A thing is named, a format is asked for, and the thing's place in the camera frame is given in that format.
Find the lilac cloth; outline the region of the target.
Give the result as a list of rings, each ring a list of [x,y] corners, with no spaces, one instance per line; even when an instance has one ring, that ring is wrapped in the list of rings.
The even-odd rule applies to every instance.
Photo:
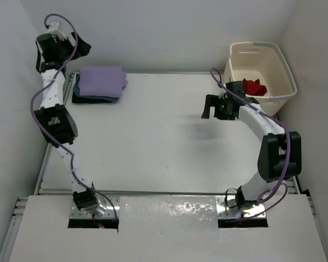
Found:
[[[82,96],[120,98],[127,83],[127,72],[122,66],[89,66],[80,70]]]

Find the black t shirt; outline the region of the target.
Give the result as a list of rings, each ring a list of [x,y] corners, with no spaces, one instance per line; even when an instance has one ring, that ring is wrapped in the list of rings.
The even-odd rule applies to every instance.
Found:
[[[117,101],[118,99],[106,100],[100,98],[85,98],[85,97],[78,97],[75,93],[72,94],[73,104],[113,104],[116,103]]]

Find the red shirt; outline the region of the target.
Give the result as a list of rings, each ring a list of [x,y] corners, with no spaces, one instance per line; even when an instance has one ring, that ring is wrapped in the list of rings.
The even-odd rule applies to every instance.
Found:
[[[243,79],[243,91],[249,96],[264,96],[267,93],[265,85],[260,84],[260,80],[255,81]]]

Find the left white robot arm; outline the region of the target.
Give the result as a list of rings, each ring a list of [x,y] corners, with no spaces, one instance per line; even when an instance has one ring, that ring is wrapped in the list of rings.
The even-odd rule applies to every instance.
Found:
[[[65,62],[86,56],[91,46],[77,34],[73,38],[81,47],[72,45],[60,30],[59,22],[46,26],[46,32],[36,38],[38,51],[36,70],[43,80],[42,102],[33,116],[45,140],[60,154],[71,177],[73,201],[80,211],[98,206],[92,181],[83,174],[74,155],[78,129],[64,103]]]

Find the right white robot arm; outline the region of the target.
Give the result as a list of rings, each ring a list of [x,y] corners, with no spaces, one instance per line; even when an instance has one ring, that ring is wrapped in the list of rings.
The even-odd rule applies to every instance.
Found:
[[[223,84],[224,95],[206,95],[202,119],[240,120],[246,124],[261,142],[256,174],[237,189],[236,208],[244,209],[260,204],[273,196],[281,183],[302,171],[301,136],[289,131],[274,117],[266,114],[259,102],[245,95],[240,81]]]

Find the blue shirt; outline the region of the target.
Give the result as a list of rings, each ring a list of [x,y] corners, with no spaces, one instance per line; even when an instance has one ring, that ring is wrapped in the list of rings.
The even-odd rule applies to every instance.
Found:
[[[80,74],[76,73],[74,77],[74,84],[73,84],[73,90],[72,93],[75,93],[78,97],[85,97],[85,98],[100,98],[100,99],[106,99],[106,100],[115,100],[119,98],[113,98],[113,97],[99,97],[99,96],[82,96],[80,94],[80,88],[79,88],[79,80],[80,80]]]

